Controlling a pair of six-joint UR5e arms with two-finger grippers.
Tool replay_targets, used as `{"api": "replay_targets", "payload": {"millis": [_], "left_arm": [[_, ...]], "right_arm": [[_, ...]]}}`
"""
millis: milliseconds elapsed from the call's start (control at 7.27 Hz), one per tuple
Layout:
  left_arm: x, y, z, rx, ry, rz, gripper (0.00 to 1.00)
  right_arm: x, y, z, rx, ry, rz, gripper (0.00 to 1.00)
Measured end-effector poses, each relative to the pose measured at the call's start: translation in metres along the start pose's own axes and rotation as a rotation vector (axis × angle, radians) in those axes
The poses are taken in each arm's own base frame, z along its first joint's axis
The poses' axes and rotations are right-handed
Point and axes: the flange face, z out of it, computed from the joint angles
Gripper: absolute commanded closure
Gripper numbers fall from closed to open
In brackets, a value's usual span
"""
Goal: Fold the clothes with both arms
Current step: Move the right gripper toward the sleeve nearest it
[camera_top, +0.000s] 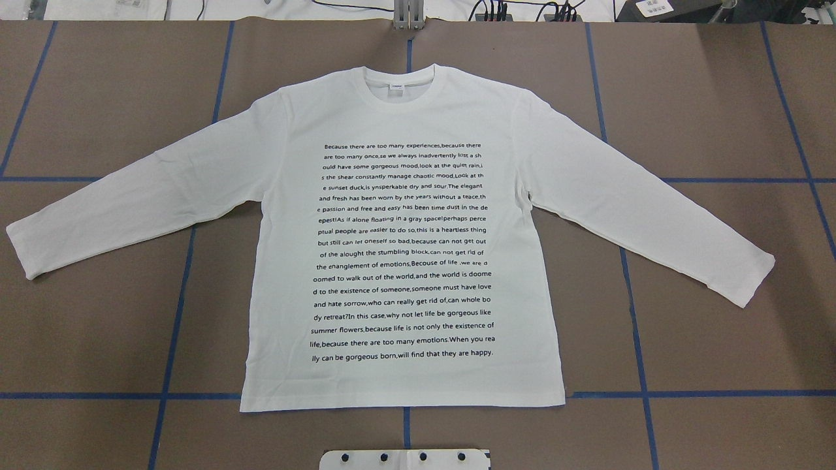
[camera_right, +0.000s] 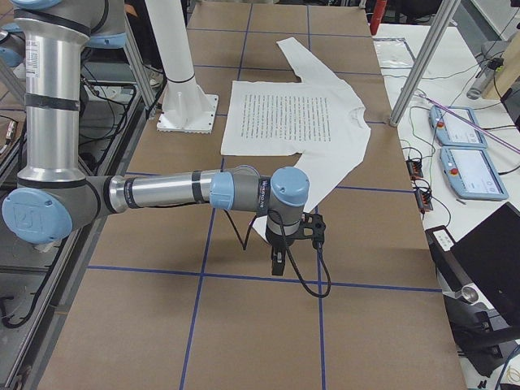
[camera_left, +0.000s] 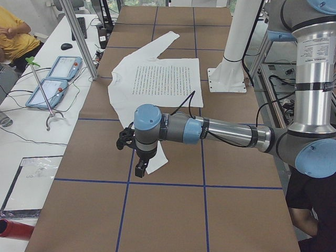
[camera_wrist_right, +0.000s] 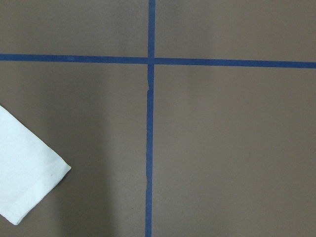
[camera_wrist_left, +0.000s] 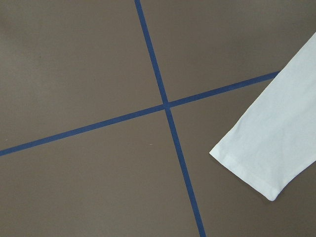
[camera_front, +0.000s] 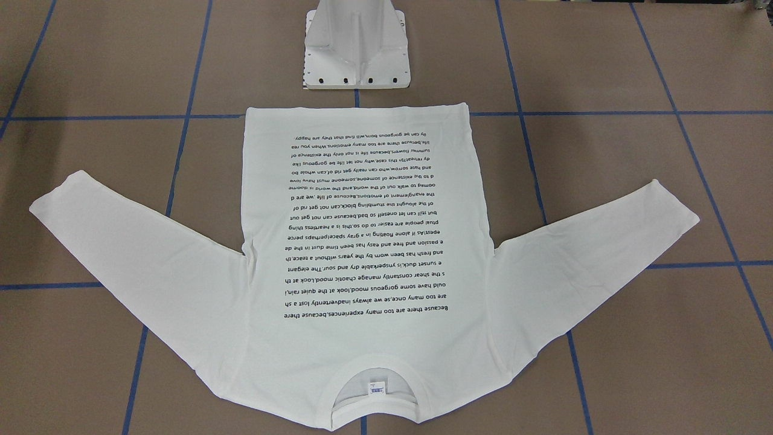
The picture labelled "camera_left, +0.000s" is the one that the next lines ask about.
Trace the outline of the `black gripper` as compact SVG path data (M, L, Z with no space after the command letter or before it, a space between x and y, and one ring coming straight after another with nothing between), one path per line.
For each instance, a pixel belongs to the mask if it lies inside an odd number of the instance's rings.
M139 159L142 160L141 164L137 164L135 167L135 176L136 177L143 177L145 170L147 168L146 161L150 160L155 156L155 149L149 151L143 151L140 149L136 150L136 154L138 155Z

